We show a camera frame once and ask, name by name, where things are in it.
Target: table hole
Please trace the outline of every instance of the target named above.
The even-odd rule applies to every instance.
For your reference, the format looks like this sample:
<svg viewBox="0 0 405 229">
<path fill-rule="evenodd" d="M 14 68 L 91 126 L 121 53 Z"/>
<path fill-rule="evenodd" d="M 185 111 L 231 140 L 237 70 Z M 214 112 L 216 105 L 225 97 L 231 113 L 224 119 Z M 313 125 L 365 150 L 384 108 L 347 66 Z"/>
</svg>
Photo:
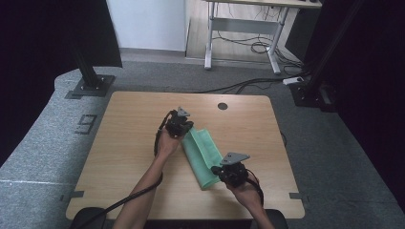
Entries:
<svg viewBox="0 0 405 229">
<path fill-rule="evenodd" d="M 226 103 L 219 103 L 218 104 L 218 108 L 220 109 L 220 110 L 226 110 L 227 109 L 227 105 L 226 105 Z"/>
</svg>

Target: stand base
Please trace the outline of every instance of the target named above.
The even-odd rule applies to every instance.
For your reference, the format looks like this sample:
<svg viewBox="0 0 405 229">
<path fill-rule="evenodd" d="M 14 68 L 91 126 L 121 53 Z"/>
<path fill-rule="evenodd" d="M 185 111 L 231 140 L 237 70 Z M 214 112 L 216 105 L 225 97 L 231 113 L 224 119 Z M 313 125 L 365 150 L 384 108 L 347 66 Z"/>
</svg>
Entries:
<svg viewBox="0 0 405 229">
<path fill-rule="evenodd" d="M 306 96 L 305 83 L 290 84 L 292 97 L 297 107 L 320 108 L 323 112 L 334 113 L 334 90 L 332 87 L 322 85 L 316 96 Z"/>
<path fill-rule="evenodd" d="M 110 89 L 110 86 L 113 84 L 116 77 L 113 75 L 98 74 L 97 79 L 98 83 L 95 87 L 87 86 L 84 80 L 80 79 L 75 89 L 73 91 L 69 91 L 68 94 L 66 94 L 65 98 L 80 99 L 82 96 L 104 97 L 107 94 L 108 90 Z"/>
</svg>

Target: black curtain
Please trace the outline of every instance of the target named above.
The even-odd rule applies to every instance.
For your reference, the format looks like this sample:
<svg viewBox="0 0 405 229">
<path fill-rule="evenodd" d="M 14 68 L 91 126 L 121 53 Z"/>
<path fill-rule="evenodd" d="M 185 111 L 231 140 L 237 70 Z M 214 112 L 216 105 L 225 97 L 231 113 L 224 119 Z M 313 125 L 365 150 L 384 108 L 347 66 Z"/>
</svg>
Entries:
<svg viewBox="0 0 405 229">
<path fill-rule="evenodd" d="M 307 57 L 325 58 L 331 28 L 338 31 L 354 2 L 358 11 L 317 76 L 336 90 L 336 111 L 405 211 L 405 3 L 333 1 L 342 11 L 335 15 L 328 1 Z"/>
<path fill-rule="evenodd" d="M 47 105 L 54 80 L 77 69 L 74 44 L 91 66 L 122 67 L 105 0 L 0 4 L 1 164 Z"/>
</svg>

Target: hand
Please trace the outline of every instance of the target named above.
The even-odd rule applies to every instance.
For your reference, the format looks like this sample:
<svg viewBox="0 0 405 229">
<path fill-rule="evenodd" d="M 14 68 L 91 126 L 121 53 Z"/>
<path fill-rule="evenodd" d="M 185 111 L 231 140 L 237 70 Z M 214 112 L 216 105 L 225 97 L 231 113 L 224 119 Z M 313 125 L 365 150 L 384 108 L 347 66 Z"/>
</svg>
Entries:
<svg viewBox="0 0 405 229">
<path fill-rule="evenodd" d="M 259 183 L 259 180 L 252 174 L 249 174 L 249 179 Z M 257 193 L 255 187 L 248 182 L 245 182 L 241 186 L 234 188 L 229 184 L 226 184 L 226 188 L 229 189 L 235 198 L 249 211 L 255 208 L 262 208 L 260 196 Z"/>
<path fill-rule="evenodd" d="M 176 152 L 183 136 L 172 137 L 166 128 L 161 130 L 160 139 L 158 143 L 158 156 L 169 157 Z"/>
</svg>

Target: desk leg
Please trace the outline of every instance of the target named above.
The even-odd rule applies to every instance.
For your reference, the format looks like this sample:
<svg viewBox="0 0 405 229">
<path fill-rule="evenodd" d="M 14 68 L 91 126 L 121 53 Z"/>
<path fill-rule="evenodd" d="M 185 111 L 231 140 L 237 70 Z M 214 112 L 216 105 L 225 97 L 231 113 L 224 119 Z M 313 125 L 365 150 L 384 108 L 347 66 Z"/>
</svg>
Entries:
<svg viewBox="0 0 405 229">
<path fill-rule="evenodd" d="M 210 2 L 211 11 L 209 13 L 208 20 L 208 42 L 205 47 L 205 64 L 204 68 L 206 70 L 211 69 L 211 60 L 212 60 L 212 24 L 214 23 L 214 10 L 215 2 Z"/>
<path fill-rule="evenodd" d="M 277 59 L 276 59 L 276 57 L 274 55 L 274 51 L 277 48 L 277 43 L 278 43 L 278 41 L 280 39 L 281 31 L 283 30 L 283 26 L 284 26 L 284 24 L 286 22 L 288 10 L 289 10 L 289 8 L 283 8 L 283 16 L 282 16 L 281 20 L 279 21 L 277 31 L 274 34 L 273 43 L 271 44 L 270 48 L 267 48 L 267 55 L 268 55 L 268 58 L 270 59 L 271 67 L 273 68 L 273 71 L 274 71 L 275 74 L 280 74 L 281 73 L 280 68 L 278 66 L 278 63 L 277 63 Z"/>
</svg>

